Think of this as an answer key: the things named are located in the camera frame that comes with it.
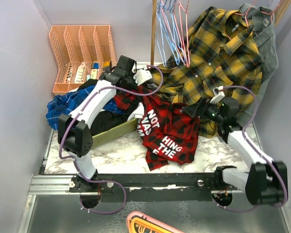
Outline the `green laundry basket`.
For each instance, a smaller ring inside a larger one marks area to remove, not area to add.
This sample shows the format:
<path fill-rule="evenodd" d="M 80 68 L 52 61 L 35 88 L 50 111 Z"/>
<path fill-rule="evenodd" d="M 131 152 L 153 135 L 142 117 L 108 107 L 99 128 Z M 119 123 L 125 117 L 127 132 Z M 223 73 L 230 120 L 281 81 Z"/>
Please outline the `green laundry basket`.
<path fill-rule="evenodd" d="M 93 136 L 93 145 L 92 148 L 99 147 L 108 142 L 111 142 L 115 139 L 118 139 L 128 133 L 131 133 L 136 130 L 138 120 L 136 118 L 122 123 L 110 130 L 104 131 Z"/>

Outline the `blue plaid shirt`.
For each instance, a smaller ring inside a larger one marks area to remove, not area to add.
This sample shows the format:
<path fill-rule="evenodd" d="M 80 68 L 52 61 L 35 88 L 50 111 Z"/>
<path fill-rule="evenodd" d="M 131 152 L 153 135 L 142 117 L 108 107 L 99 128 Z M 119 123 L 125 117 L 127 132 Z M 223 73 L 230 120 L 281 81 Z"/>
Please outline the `blue plaid shirt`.
<path fill-rule="evenodd" d="M 53 101 L 47 104 L 48 112 L 46 114 L 46 120 L 49 126 L 58 130 L 58 117 L 61 114 L 69 115 L 70 112 L 76 109 L 77 90 L 74 92 L 68 92 L 65 95 L 57 95 Z"/>

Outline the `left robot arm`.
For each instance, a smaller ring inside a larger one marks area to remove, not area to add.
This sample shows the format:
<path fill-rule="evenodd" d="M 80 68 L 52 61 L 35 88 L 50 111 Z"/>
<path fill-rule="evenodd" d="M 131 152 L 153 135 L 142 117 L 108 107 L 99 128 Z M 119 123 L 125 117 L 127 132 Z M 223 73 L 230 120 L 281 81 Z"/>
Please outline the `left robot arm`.
<path fill-rule="evenodd" d="M 137 87 L 133 68 L 137 62 L 124 55 L 116 66 L 102 72 L 94 89 L 70 114 L 58 118 L 58 143 L 60 159 L 71 158 L 81 179 L 81 186 L 90 192 L 96 189 L 97 170 L 89 151 L 93 145 L 90 128 L 103 107 L 115 97 L 117 90 L 131 92 Z"/>

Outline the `pink orange oval object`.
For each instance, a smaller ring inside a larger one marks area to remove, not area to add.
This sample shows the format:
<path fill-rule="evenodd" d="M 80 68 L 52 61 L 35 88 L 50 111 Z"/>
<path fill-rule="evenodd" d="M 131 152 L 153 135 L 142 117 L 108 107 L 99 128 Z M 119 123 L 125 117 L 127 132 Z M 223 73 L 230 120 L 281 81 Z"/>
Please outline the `pink orange oval object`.
<path fill-rule="evenodd" d="M 173 228 L 139 211 L 131 212 L 126 219 L 129 233 L 181 233 Z"/>

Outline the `yellow plaid shirt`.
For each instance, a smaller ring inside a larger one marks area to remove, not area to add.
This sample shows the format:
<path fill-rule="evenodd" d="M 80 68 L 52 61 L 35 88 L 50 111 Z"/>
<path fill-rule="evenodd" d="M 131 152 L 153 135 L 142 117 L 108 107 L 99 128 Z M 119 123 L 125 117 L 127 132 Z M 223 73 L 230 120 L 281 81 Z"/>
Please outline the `yellow plaid shirt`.
<path fill-rule="evenodd" d="M 261 85 L 262 57 L 253 23 L 245 22 L 238 10 L 209 7 L 188 29 L 184 46 L 190 54 L 188 66 L 171 56 L 159 71 L 152 71 L 164 100 L 192 105 L 224 86 L 241 111 L 253 102 Z"/>

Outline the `pink hanger under yellow shirt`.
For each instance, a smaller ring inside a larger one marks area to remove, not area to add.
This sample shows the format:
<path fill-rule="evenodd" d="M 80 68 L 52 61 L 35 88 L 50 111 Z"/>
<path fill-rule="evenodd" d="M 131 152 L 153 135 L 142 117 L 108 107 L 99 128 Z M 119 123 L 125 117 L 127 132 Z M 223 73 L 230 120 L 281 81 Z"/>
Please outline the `pink hanger under yellow shirt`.
<path fill-rule="evenodd" d="M 204 13 L 203 29 L 213 33 L 221 41 L 244 43 L 252 36 L 254 25 L 239 10 L 224 10 L 212 6 Z"/>

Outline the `wooden rack pole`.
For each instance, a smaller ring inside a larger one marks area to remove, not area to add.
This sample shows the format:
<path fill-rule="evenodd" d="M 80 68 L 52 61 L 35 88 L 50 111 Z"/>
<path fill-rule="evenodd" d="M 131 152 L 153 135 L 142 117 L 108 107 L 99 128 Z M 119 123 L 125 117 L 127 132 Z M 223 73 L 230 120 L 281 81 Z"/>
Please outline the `wooden rack pole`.
<path fill-rule="evenodd" d="M 157 1 L 152 0 L 150 64 L 154 65 Z"/>

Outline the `grey shirt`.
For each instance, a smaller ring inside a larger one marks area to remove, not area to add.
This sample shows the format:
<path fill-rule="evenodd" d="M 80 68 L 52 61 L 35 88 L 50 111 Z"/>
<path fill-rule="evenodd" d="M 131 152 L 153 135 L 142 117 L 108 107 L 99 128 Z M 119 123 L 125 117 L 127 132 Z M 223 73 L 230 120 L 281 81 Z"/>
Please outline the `grey shirt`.
<path fill-rule="evenodd" d="M 270 16 L 262 11 L 269 11 L 265 7 L 251 6 L 244 3 L 240 7 L 241 13 L 248 11 L 247 20 L 254 24 L 253 34 L 260 56 L 262 58 L 262 79 L 259 92 L 256 94 L 258 104 L 261 103 L 268 83 L 278 68 L 278 57 L 275 44 L 275 23 L 271 22 Z"/>

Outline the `white garment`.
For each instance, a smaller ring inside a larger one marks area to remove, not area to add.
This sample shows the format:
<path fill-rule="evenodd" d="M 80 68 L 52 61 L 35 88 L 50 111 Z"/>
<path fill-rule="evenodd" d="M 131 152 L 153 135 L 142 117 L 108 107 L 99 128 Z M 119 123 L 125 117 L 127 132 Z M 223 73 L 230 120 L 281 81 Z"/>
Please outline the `white garment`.
<path fill-rule="evenodd" d="M 127 121 L 132 119 L 142 119 L 145 114 L 145 108 L 142 102 L 138 103 L 137 108 L 129 115 Z"/>

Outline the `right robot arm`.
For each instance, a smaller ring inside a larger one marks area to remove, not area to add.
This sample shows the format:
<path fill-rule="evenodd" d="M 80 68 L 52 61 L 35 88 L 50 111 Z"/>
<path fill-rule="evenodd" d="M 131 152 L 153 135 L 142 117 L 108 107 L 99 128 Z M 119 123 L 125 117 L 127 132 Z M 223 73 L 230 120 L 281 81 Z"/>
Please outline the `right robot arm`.
<path fill-rule="evenodd" d="M 233 186 L 243 191 L 254 206 L 262 204 L 283 205 L 288 200 L 287 166 L 266 155 L 246 134 L 237 122 L 238 101 L 224 97 L 221 106 L 201 98 L 196 104 L 183 107 L 183 112 L 193 118 L 208 119 L 217 123 L 221 139 L 243 159 L 249 172 L 235 166 L 219 166 L 213 184 L 219 190 Z"/>

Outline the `pink hanger under grey shirt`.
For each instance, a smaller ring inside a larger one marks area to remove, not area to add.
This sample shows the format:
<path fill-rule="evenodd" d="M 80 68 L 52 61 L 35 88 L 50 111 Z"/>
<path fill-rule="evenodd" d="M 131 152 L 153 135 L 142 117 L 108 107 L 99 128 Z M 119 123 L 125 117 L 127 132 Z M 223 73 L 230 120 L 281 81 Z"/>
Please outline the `pink hanger under grey shirt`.
<path fill-rule="evenodd" d="M 275 0 L 273 4 L 275 4 L 273 9 L 262 11 L 262 13 L 270 16 L 271 22 L 278 24 L 286 11 L 286 0 Z"/>

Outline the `aluminium rail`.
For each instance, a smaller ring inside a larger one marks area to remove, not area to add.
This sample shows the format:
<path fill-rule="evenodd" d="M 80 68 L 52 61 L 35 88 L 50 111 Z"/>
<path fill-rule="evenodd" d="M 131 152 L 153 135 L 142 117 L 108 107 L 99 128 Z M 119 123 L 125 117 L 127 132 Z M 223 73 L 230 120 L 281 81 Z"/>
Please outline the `aluminium rail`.
<path fill-rule="evenodd" d="M 68 195 L 73 175 L 33 175 L 29 195 Z"/>

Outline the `red black plaid shirt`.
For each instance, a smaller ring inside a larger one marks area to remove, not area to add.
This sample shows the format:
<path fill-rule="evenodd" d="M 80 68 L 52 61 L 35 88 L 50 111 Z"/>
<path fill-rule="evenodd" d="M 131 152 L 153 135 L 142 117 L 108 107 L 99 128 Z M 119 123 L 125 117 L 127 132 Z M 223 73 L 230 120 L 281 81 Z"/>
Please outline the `red black plaid shirt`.
<path fill-rule="evenodd" d="M 171 104 L 158 94 L 140 86 L 132 95 L 119 91 L 114 101 L 121 110 L 142 103 L 144 114 L 137 123 L 137 133 L 146 148 L 145 160 L 149 170 L 175 162 L 192 163 L 198 144 L 199 119 L 185 114 L 182 103 Z"/>

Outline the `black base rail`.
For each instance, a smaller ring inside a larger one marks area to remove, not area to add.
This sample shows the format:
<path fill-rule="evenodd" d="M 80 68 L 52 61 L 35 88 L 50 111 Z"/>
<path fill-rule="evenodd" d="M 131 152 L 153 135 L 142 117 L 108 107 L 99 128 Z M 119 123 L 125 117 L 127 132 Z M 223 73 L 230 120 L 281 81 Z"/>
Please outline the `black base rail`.
<path fill-rule="evenodd" d="M 95 180 L 107 183 L 90 183 L 73 175 L 69 192 L 82 196 L 97 195 L 103 202 L 123 201 L 211 201 L 211 194 L 224 194 L 223 188 L 214 185 L 213 173 L 144 173 L 144 174 L 98 174 Z"/>

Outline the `pink file organizer rack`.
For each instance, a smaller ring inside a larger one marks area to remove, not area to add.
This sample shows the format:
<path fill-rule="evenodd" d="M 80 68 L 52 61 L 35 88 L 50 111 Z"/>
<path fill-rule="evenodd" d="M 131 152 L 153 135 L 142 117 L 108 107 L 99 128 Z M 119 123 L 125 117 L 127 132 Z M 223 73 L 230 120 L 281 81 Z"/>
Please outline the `pink file organizer rack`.
<path fill-rule="evenodd" d="M 98 77 L 105 64 L 117 63 L 110 25 L 52 26 L 49 39 L 58 65 L 54 95 L 78 88 L 93 69 Z"/>

